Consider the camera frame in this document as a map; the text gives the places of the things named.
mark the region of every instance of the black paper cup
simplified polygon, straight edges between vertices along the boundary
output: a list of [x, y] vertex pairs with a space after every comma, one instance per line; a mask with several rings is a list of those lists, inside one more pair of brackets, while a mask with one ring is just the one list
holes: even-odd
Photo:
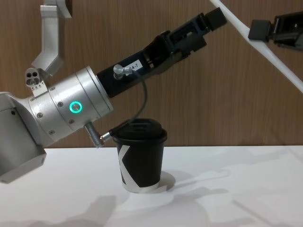
[[152, 119], [136, 119], [114, 137], [125, 189], [147, 193], [158, 187], [166, 139], [166, 131]]

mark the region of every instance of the green ring light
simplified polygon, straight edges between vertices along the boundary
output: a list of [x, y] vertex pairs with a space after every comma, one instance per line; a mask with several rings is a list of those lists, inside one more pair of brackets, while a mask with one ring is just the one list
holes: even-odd
[[[73, 105], [78, 105], [79, 106], [79, 110], [74, 110], [73, 107], [72, 107]], [[70, 104], [70, 111], [72, 113], [74, 113], [74, 114], [80, 113], [82, 111], [82, 109], [83, 109], [83, 106], [82, 106], [81, 102], [78, 102], [78, 101], [71, 102], [71, 104]]]

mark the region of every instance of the white label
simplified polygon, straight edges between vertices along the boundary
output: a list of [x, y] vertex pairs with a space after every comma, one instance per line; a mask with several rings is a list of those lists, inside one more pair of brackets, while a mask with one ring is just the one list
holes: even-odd
[[140, 60], [136, 60], [133, 63], [130, 63], [126, 67], [132, 68], [132, 70], [137, 71], [140, 68], [143, 68], [143, 65], [141, 64]]

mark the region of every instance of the black cup lid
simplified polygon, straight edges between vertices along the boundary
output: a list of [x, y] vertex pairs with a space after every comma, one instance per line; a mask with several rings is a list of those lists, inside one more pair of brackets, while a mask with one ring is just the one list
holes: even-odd
[[161, 124], [153, 119], [135, 119], [132, 123], [122, 128], [114, 137], [116, 142], [125, 144], [130, 142], [164, 142], [167, 138], [166, 131]]

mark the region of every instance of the white rod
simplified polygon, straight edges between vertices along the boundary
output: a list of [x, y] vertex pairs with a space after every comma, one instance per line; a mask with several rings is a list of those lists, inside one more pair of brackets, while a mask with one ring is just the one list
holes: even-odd
[[274, 54], [262, 41], [248, 38], [250, 29], [243, 24], [220, 0], [210, 0], [216, 7], [220, 7], [225, 17], [239, 31], [243, 38], [267, 60], [269, 60], [297, 89], [303, 93], [303, 82]]

